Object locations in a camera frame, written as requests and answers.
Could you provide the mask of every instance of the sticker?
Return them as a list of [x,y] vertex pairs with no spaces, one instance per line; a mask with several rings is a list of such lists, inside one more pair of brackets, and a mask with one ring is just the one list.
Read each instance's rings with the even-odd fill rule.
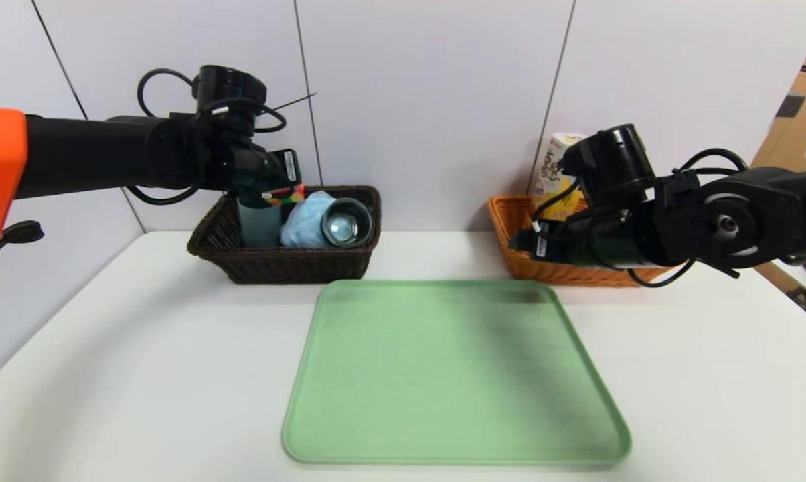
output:
[[284,166],[287,168],[287,178],[291,183],[296,182],[296,163],[293,162],[293,151],[284,153]]
[[[549,231],[548,228],[549,228],[549,226],[543,225],[543,229],[545,229],[545,231]],[[541,238],[540,236],[537,237],[537,257],[538,258],[542,258],[542,257],[546,256],[546,245],[547,244],[549,244],[548,241],[546,241],[545,239]]]

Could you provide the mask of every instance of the plastic tray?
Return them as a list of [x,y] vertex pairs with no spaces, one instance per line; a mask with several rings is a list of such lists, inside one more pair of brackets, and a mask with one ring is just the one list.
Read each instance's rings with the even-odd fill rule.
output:
[[283,428],[302,463],[609,464],[631,437],[534,281],[338,281]]

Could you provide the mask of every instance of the snack package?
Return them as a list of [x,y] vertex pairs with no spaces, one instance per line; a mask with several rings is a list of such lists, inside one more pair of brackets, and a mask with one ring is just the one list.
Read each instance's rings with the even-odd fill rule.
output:
[[[534,171],[534,179],[532,180],[531,189],[528,193],[532,196],[528,217],[534,214],[534,210],[536,210],[540,204],[561,194],[575,182],[575,177],[561,174],[558,168],[558,162],[561,161],[568,147],[583,140],[585,137],[587,137],[587,135],[570,134],[566,132],[556,132],[552,135],[549,140],[549,145],[546,147],[546,153],[543,159],[538,162],[537,168]],[[578,202],[582,199],[584,199],[584,196],[581,194],[581,191],[577,189],[572,192],[572,194],[563,198],[562,201],[546,208],[540,217],[541,219],[547,220],[565,220],[574,213]],[[530,226],[531,220],[526,219],[525,228],[529,228]]]

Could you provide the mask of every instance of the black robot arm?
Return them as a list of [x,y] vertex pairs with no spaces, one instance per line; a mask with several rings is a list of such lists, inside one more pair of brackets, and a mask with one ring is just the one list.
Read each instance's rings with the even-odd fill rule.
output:
[[[144,76],[139,100],[153,74],[172,72],[154,70]],[[283,191],[285,196],[287,189],[301,183],[293,151],[280,152],[287,152],[285,163],[282,156],[251,141],[255,132],[275,131],[286,124],[283,116],[266,107],[262,82],[233,68],[206,65],[191,80],[191,90],[197,112],[173,113],[169,118],[88,121],[27,116],[29,155],[15,199],[129,187],[152,204],[182,201],[198,189],[229,190],[256,201],[268,198],[270,192]],[[256,129],[256,118],[263,113],[280,123]],[[188,190],[158,200],[137,186]]]
[[[724,156],[736,169],[694,168],[706,155]],[[534,229],[519,232],[513,243],[534,260],[616,270],[696,260],[738,277],[734,269],[806,256],[806,173],[748,170],[730,151],[709,149],[655,177],[632,125],[575,144],[562,170],[577,177],[571,189],[582,189],[588,207],[561,222],[535,219]],[[707,174],[726,177],[701,185]]]

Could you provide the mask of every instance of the white table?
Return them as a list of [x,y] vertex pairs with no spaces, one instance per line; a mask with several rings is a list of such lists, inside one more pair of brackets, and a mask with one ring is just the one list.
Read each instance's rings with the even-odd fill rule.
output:
[[[806,314],[753,270],[556,288],[632,430],[617,466],[311,467],[280,428],[321,287],[233,285],[188,238],[138,239],[1,370],[0,481],[806,481]],[[506,276],[493,233],[385,232],[367,277]]]
[[776,268],[780,269],[780,271],[785,272],[786,275],[791,277],[793,281],[799,284],[799,287],[791,292],[787,293],[787,296],[792,300],[797,300],[798,296],[802,296],[805,300],[805,311],[806,311],[806,269],[804,266],[791,266],[785,262],[781,262],[780,260],[774,260],[773,265]]

